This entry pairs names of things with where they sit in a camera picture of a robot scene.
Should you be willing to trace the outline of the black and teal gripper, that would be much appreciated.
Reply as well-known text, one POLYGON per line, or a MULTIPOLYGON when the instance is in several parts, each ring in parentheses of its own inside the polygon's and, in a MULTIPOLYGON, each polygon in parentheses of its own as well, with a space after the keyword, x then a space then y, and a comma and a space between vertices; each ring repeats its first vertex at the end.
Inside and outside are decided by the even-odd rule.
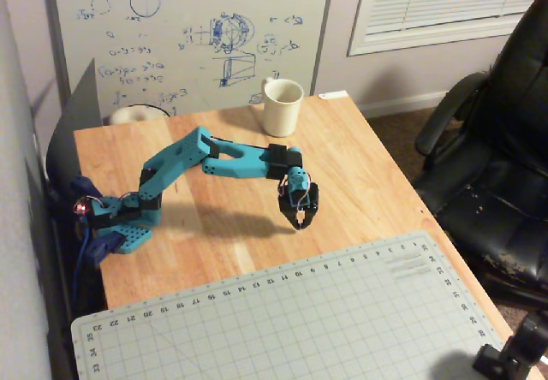
POLYGON ((292 167, 278 184, 278 204, 281 213, 296 229, 306 229, 319 208, 319 187, 300 167, 292 167))

